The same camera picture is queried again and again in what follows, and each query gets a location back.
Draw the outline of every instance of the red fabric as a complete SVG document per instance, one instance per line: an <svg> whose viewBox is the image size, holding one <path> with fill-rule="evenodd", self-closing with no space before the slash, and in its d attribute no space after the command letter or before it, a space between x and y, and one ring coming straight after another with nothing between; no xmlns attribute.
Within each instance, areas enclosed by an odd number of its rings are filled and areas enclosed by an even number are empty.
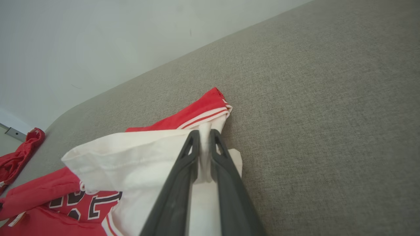
<svg viewBox="0 0 420 236"><path fill-rule="evenodd" d="M128 128L126 132L177 129L185 122L216 108L226 108L226 103L223 94L217 88L213 88L179 113L152 126ZM80 180L67 167L10 190L6 198L0 199L0 204L3 204L0 220L10 218L0 228L0 235L106 235L101 222L110 208L117 203L116 198L120 193L84 193L77 203L72 204L69 199L75 199L79 194L82 194ZM94 210L99 214L97 218L91 219L89 211L94 198L106 199L107 203L95 206ZM62 204L55 207L58 201ZM78 220L67 216L74 209L80 213ZM24 216L13 227L9 227L8 224L15 218L13 216L24 211Z"/></svg>
<svg viewBox="0 0 420 236"><path fill-rule="evenodd" d="M0 187L0 194L18 177L35 149L42 144L44 139L45 133L39 128L35 128L26 135L26 141L18 147L16 152L0 157L0 182L3 183Z"/></svg>

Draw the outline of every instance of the crumpled red cloth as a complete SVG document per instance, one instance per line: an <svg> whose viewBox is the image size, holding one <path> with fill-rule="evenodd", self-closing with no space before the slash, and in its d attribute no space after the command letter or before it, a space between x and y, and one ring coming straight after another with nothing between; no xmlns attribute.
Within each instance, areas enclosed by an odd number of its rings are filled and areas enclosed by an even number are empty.
<svg viewBox="0 0 420 236"><path fill-rule="evenodd" d="M26 141L16 152L0 157L0 194L18 177L44 139L45 133L39 128L34 128L26 135Z"/></svg>

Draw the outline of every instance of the red stripe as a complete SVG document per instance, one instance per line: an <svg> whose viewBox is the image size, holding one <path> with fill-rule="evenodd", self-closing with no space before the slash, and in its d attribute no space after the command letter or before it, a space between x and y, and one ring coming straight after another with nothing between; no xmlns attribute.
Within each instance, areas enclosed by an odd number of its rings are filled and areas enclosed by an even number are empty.
<svg viewBox="0 0 420 236"><path fill-rule="evenodd" d="M108 223L109 231L111 231L112 235L117 236L117 234L112 230L111 225L109 224L109 217L106 215L106 222Z"/></svg>
<svg viewBox="0 0 420 236"><path fill-rule="evenodd" d="M199 122L199 121L202 121L202 120L205 120L205 119L207 119L207 118L210 118L210 117L212 117L212 116L214 116L214 115L217 115L217 114L219 114L219 113L221 113L221 112L224 112L224 111L227 111L227 109L226 109L226 110L221 110L221 111L216 112L216 113L214 113L214 114L212 114L212 115L208 115L208 116L205 116L205 117L203 117L203 118L200 118L200 119L198 119L198 120L196 120L196 121L193 121L193 122L189 123L188 125L186 125L186 126L182 127L181 129L183 129L183 128L185 128L185 127L188 127L188 126L190 126L190 125L192 125L192 124L194 124L194 123L197 123L197 122Z"/></svg>

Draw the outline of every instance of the gray sofa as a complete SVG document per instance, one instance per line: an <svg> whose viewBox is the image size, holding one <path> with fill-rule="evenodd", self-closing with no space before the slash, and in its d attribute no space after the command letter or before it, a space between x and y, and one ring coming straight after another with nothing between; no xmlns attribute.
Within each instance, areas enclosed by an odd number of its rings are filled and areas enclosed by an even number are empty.
<svg viewBox="0 0 420 236"><path fill-rule="evenodd" d="M64 113L15 183L212 87L269 235L420 233L420 2L314 0Z"/></svg>

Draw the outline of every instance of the white cloth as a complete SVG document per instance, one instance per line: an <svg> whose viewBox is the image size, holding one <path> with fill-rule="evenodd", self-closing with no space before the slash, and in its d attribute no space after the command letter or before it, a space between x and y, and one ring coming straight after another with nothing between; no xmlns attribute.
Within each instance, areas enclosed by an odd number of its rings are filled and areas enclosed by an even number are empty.
<svg viewBox="0 0 420 236"><path fill-rule="evenodd" d="M210 176L210 129L221 131L226 116L194 129L200 133L198 178L192 187L189 234L220 235L217 185ZM191 130L128 132L108 135L73 148L62 161L86 191L123 191L102 223L108 235L137 236ZM240 153L229 150L242 174Z"/></svg>

